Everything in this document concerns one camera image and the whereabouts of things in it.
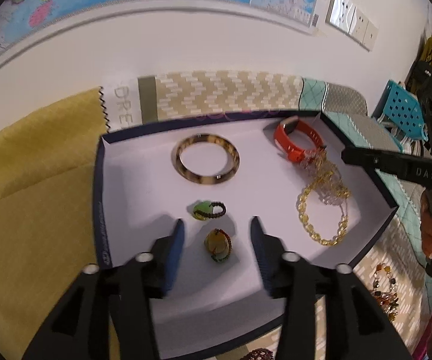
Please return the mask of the right hand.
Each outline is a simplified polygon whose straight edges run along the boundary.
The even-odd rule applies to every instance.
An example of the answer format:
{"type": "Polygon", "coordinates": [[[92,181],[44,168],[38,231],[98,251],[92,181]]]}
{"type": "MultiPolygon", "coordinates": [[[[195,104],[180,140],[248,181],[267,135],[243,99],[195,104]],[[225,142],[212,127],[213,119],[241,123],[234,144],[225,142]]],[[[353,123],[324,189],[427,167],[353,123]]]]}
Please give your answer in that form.
{"type": "Polygon", "coordinates": [[[427,258],[432,258],[432,215],[426,191],[421,196],[421,232],[422,251],[427,258]]]}

